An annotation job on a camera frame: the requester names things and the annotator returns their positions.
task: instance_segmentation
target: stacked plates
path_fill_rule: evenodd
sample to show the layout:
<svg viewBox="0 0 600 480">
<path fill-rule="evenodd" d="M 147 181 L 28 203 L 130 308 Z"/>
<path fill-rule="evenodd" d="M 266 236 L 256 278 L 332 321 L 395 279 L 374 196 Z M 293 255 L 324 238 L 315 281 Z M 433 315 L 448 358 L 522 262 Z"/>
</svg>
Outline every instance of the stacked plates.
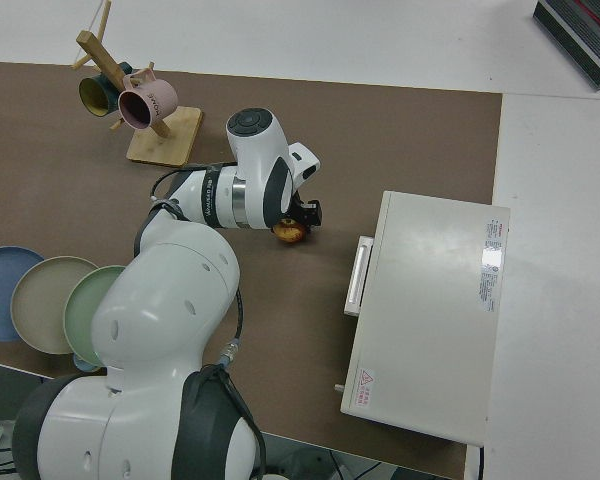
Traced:
<svg viewBox="0 0 600 480">
<path fill-rule="evenodd" d="M 123 270 L 0 247 L 0 341 L 21 338 L 44 353 L 74 352 L 75 365 L 85 371 L 103 366 L 91 341 L 91 322 Z"/>
</svg>

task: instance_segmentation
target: warning label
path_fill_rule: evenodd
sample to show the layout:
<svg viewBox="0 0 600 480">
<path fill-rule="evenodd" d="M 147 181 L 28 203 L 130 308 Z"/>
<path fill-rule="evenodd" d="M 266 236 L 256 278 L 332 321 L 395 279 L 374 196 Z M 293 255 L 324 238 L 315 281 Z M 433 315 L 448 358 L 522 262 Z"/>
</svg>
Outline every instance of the warning label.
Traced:
<svg viewBox="0 0 600 480">
<path fill-rule="evenodd" d="M 504 224 L 498 219 L 493 219 L 486 225 L 478 295 L 482 308 L 487 312 L 494 312 L 497 308 L 498 277 L 502 269 L 503 229 Z"/>
<path fill-rule="evenodd" d="M 356 389 L 356 407 L 368 408 L 371 403 L 371 393 L 375 382 L 375 372 L 366 368 L 358 369 L 358 384 Z"/>
</svg>

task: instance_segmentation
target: dark green mug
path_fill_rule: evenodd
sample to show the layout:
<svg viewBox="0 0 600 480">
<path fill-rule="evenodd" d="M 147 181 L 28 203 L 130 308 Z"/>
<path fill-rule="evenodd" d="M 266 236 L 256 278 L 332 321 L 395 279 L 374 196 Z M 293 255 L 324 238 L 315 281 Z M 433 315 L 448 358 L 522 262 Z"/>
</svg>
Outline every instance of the dark green mug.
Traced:
<svg viewBox="0 0 600 480">
<path fill-rule="evenodd" d="M 127 62 L 119 64 L 125 74 L 133 71 Z M 120 92 L 113 86 L 104 74 L 84 78 L 78 86 L 80 100 L 97 117 L 104 117 L 118 110 L 118 96 Z"/>
</svg>

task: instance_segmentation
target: mug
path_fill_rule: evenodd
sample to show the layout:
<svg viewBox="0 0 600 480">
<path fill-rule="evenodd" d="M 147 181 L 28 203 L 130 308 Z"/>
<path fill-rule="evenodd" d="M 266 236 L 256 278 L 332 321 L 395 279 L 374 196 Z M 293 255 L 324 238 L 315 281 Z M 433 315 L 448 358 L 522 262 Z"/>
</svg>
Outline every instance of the mug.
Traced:
<svg viewBox="0 0 600 480">
<path fill-rule="evenodd" d="M 133 71 L 127 62 L 119 64 L 125 74 Z M 78 86 L 80 100 L 97 117 L 104 117 L 118 110 L 118 97 L 120 92 L 104 74 L 91 78 L 84 78 Z"/>
<path fill-rule="evenodd" d="M 144 79 L 140 85 L 134 86 L 131 80 L 136 77 Z M 150 127 L 178 107 L 175 89 L 167 81 L 156 79 L 150 68 L 125 75 L 123 83 L 125 90 L 118 98 L 120 114 L 136 130 Z"/>
</svg>

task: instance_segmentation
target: mug rack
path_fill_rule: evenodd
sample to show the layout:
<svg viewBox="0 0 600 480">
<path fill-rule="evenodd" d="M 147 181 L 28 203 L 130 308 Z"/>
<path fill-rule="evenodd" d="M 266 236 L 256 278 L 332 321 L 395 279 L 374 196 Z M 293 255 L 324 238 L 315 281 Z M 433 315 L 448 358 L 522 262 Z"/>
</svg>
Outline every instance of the mug rack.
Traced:
<svg viewBox="0 0 600 480">
<path fill-rule="evenodd" d="M 107 1 L 97 36 L 83 30 L 76 38 L 86 55 L 72 65 L 72 68 L 76 70 L 93 60 L 116 90 L 123 92 L 125 72 L 102 45 L 110 7 L 111 2 Z M 175 112 L 164 120 L 154 122 L 150 128 L 135 130 L 127 150 L 127 158 L 134 162 L 181 167 L 189 159 L 201 121 L 202 111 L 199 108 L 178 106 Z M 123 123 L 124 120 L 120 118 L 111 126 L 111 130 L 116 130 Z"/>
</svg>

